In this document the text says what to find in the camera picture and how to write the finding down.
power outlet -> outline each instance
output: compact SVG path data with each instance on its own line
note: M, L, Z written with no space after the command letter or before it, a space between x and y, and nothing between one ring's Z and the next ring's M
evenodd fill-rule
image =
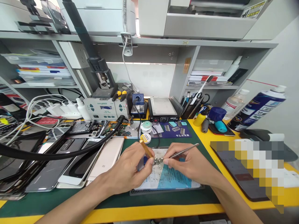
M59 42L66 58L74 69L89 67L87 62L87 52L83 44L74 42Z

human hand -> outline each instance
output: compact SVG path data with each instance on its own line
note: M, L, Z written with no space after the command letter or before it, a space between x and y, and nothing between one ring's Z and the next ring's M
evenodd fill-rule
M215 180L220 174L195 147L183 153L181 157L185 158L185 162L180 162L178 157L169 159L173 154L189 148L192 144L189 143L171 143L166 154L163 157L164 164L169 168L174 168L180 171L186 177L207 185L214 185Z
M143 181L151 174L154 158L149 158L140 171L137 166L143 158L145 150L139 142L135 142L126 148L114 166L107 172L99 176L99 184L104 184L109 196L121 194L139 187Z

white wall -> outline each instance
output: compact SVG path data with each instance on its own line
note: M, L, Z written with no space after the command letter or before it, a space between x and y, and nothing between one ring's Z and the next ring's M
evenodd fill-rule
M299 155L299 16L271 42L279 45L249 79L287 86L288 98L250 128L284 133L285 143ZM246 81L242 86L250 90L247 102L261 90L271 89L270 85L258 82Z
M130 79L144 96L168 97L175 64L126 63ZM109 63L115 82L130 82L123 63Z

metal bracket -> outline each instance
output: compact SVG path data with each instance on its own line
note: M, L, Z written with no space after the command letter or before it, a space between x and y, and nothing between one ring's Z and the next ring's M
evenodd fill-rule
M132 37L131 34L128 32L121 32L122 44L125 46L126 38L127 38L127 45L124 50L124 55L129 57L133 55L133 44L132 44Z

white machine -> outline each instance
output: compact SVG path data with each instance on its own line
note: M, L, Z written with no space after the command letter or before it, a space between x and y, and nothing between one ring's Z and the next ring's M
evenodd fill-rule
M141 36L272 40L299 15L299 1L139 0L138 14Z
M86 98L83 101L93 120L117 120L120 115L129 119L127 99L122 102L116 99L113 102L112 98Z
M125 31L131 36L136 34L135 5L131 0L73 0L73 2L89 35L118 36ZM62 0L58 0L58 4L70 31L77 34Z
M46 14L37 8L41 16ZM15 21L22 21L25 23L31 22L30 13L26 6L18 0L0 0L0 31L16 31L19 32Z

